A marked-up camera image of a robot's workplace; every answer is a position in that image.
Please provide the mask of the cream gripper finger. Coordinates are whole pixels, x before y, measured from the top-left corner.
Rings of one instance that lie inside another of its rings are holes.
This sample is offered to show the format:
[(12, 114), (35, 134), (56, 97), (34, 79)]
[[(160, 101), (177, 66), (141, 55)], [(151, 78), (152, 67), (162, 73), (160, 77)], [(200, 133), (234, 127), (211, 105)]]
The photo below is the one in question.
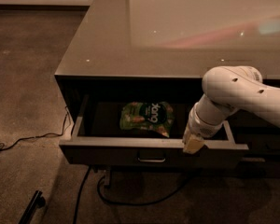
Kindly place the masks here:
[(204, 139), (200, 135), (192, 133), (186, 140), (183, 151), (188, 154), (197, 153), (204, 146)]

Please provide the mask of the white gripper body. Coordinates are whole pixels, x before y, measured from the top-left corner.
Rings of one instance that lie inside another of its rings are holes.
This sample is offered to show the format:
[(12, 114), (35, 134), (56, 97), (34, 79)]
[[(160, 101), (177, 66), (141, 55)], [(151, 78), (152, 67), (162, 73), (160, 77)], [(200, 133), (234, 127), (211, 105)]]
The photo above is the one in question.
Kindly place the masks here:
[(208, 124), (199, 118), (196, 112), (196, 105), (190, 110), (188, 122), (184, 131), (184, 138), (189, 139), (192, 134), (202, 138), (213, 137), (222, 127), (223, 122), (219, 124)]

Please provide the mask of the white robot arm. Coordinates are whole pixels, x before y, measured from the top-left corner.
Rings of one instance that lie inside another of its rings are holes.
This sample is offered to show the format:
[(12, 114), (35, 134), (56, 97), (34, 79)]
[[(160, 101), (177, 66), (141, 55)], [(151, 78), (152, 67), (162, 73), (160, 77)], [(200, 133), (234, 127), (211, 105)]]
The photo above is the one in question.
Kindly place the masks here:
[(206, 138), (242, 109), (280, 128), (280, 88), (265, 85), (252, 66), (218, 66), (202, 79), (203, 96), (189, 112), (183, 151), (197, 153)]

